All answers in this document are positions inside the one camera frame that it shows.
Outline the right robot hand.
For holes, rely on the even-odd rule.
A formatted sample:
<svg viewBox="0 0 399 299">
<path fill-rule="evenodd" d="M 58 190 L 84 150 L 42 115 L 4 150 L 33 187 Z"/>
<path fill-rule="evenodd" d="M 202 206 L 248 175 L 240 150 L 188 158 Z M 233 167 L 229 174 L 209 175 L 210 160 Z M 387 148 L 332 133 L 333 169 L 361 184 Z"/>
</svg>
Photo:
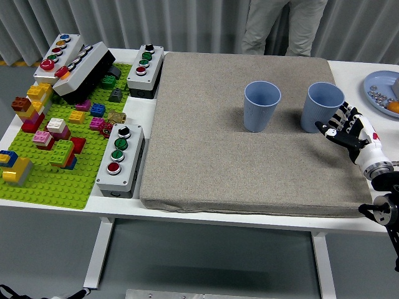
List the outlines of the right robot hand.
<svg viewBox="0 0 399 299">
<path fill-rule="evenodd" d="M 366 175 L 393 171 L 373 125 L 356 107 L 344 102 L 328 123 L 317 121 L 315 126 L 328 140 L 346 148 L 350 160 Z"/>
</svg>

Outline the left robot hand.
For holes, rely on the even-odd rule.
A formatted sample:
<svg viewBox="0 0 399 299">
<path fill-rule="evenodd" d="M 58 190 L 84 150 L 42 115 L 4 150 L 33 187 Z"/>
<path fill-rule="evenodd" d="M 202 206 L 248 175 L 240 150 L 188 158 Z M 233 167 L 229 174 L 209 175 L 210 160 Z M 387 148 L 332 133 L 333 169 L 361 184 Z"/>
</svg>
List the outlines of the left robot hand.
<svg viewBox="0 0 399 299">
<path fill-rule="evenodd" d="M 89 288 L 83 288 L 77 292 L 75 292 L 72 295 L 59 295 L 56 298 L 59 299 L 83 299 L 85 297 L 87 297 L 89 294 L 91 294 L 91 289 Z"/>
</svg>

